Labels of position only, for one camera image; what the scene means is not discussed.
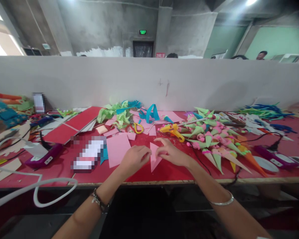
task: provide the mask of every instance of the air conditioner unit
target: air conditioner unit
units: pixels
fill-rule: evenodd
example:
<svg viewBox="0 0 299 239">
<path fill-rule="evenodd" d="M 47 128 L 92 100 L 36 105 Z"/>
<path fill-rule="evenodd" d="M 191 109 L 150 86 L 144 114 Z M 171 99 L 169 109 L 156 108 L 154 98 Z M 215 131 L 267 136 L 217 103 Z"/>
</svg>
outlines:
<svg viewBox="0 0 299 239">
<path fill-rule="evenodd" d="M 38 48 L 23 47 L 27 55 L 42 56 L 42 52 Z"/>
</svg>

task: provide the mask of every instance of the ceiling light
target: ceiling light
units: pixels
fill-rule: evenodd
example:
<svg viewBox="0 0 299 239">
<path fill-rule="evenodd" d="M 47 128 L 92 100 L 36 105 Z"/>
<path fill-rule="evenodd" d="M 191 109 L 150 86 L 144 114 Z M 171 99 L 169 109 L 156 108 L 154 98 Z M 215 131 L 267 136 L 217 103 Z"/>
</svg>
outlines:
<svg viewBox="0 0 299 239">
<path fill-rule="evenodd" d="M 252 4 L 254 4 L 257 0 L 247 0 L 246 2 L 246 6 L 250 6 Z"/>
</svg>

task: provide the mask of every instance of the red sign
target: red sign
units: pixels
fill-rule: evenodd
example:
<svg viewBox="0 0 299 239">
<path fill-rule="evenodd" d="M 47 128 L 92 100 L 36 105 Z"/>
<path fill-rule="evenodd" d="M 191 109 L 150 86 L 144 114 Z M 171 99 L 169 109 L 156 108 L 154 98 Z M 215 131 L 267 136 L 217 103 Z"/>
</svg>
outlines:
<svg viewBox="0 0 299 239">
<path fill-rule="evenodd" d="M 165 53 L 156 53 L 156 58 L 165 58 Z"/>
</svg>

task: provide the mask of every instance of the pink paper triangle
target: pink paper triangle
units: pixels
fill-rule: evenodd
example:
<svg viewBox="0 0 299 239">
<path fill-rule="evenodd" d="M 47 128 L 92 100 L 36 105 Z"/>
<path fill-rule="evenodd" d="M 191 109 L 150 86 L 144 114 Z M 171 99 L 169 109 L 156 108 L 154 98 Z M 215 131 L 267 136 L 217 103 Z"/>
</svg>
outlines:
<svg viewBox="0 0 299 239">
<path fill-rule="evenodd" d="M 162 160 L 161 157 L 155 157 L 156 150 L 159 148 L 157 145 L 150 143 L 150 150 L 152 151 L 152 155 L 150 156 L 150 171 L 153 172 L 157 165 Z"/>
</svg>

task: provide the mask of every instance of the green exit sign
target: green exit sign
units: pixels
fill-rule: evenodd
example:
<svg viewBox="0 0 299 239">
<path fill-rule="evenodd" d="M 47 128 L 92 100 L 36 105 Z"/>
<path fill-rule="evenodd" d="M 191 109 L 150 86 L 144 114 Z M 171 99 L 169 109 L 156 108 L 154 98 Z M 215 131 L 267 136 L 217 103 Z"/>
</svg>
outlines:
<svg viewBox="0 0 299 239">
<path fill-rule="evenodd" d="M 147 30 L 140 30 L 140 35 L 147 35 Z"/>
</svg>

